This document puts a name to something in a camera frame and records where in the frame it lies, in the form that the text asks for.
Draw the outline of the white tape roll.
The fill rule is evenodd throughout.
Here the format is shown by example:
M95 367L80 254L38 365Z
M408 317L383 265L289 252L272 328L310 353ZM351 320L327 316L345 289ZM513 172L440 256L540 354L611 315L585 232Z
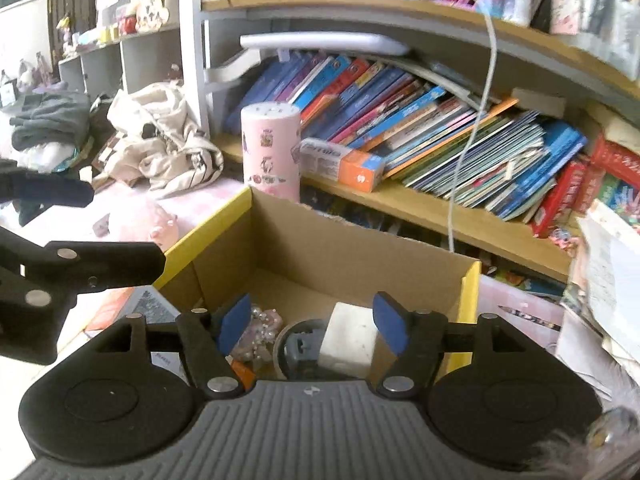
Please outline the white tape roll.
M329 321L323 318L286 326L272 348L273 367L277 378L301 380L351 380L369 374L375 348L375 332L363 326L359 340L348 350L337 350L326 366L319 364L320 351Z

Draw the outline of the white eraser block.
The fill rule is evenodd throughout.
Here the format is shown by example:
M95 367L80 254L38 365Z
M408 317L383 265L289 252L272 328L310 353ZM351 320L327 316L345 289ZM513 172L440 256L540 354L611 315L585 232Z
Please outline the white eraser block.
M318 367L348 377L371 370L378 329L371 308L337 302L322 338Z

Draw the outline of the orange white toothpaste box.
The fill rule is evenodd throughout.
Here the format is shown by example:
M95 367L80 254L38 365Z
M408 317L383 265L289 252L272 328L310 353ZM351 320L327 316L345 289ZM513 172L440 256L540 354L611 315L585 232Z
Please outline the orange white toothpaste box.
M84 329L92 338L116 321L128 316L144 316L148 324L174 322L180 314L153 286L108 290L98 312Z

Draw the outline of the grey toy car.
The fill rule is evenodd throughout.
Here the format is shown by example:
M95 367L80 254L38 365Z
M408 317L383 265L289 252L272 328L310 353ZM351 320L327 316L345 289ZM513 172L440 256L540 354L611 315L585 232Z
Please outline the grey toy car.
M317 362L323 337L323 328L314 328L310 332L290 333L284 343L284 356L288 366L297 368L304 363Z

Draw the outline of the yellow cardboard box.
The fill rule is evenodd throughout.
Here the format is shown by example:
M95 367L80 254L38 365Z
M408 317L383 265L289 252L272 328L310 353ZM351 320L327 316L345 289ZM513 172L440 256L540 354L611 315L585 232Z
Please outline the yellow cardboard box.
M154 286L175 307L215 310L243 294L286 324L326 318L334 304L370 306L388 292L410 311L475 320L480 262L445 249L318 214L252 188L166 200L198 224L166 254Z

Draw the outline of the pink plush pig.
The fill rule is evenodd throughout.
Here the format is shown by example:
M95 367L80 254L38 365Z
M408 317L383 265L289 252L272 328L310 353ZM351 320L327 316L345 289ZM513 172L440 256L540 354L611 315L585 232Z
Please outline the pink plush pig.
M97 237L120 242L151 242L163 252L180 240L177 217L157 203L134 203L106 214L92 226Z

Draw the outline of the wooden chess board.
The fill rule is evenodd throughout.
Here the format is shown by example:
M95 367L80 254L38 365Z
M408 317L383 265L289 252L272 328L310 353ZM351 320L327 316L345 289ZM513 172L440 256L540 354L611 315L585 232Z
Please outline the wooden chess board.
M85 182L96 179L114 180L117 165L124 156L125 140L125 133L120 131L113 133L93 157L90 165L79 170L80 180Z

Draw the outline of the grey folded clothes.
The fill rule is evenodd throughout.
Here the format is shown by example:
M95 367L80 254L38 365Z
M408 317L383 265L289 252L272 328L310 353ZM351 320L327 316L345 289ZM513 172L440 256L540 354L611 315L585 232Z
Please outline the grey folded clothes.
M81 148L89 132L90 107L91 101L85 93L25 96L22 108L10 118L14 150L24 151L50 142Z

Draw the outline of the orange box on shelf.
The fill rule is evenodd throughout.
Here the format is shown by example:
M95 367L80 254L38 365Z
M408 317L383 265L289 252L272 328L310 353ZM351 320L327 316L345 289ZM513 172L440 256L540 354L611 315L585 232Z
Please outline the orange box on shelf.
M299 148L305 176L314 176L371 193L381 182L384 159L346 146L308 138Z

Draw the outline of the beige cloth bag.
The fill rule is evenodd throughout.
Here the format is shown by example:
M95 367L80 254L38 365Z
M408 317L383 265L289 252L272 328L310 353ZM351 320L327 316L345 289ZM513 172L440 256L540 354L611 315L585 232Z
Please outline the beige cloth bag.
M183 88L156 82L127 93L120 90L106 119L117 141L92 184L108 181L149 183L158 197L169 197L215 182L224 171L224 155L190 115Z

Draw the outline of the stack of papers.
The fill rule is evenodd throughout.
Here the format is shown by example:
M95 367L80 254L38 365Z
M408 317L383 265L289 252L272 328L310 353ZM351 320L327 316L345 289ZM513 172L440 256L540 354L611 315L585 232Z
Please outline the stack of papers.
M639 380L639 232L600 200L578 226L555 356L607 396L616 372Z

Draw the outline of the pink sticker cylinder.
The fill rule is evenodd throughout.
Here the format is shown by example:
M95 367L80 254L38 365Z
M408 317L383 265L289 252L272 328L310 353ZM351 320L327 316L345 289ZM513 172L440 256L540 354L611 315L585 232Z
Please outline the pink sticker cylinder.
M298 202L300 196L300 109L285 102L262 102L241 110L244 183Z

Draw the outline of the wooden bookshelf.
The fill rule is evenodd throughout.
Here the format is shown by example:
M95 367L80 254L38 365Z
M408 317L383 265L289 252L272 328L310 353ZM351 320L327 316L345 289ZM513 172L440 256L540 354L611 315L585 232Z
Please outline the wooden bookshelf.
M262 102L300 109L302 141L341 144L384 159L371 192L310 176L320 190L449 234L549 278L559 248L510 219L526 201L518 180L567 163L552 140L561 115L542 99L607 108L639 120L639 87L594 56L542 32L426 0L180 0L186 99L225 158L243 166L241 110ZM367 32L404 56L291 50L230 84L205 71L240 53L240 37L268 32Z

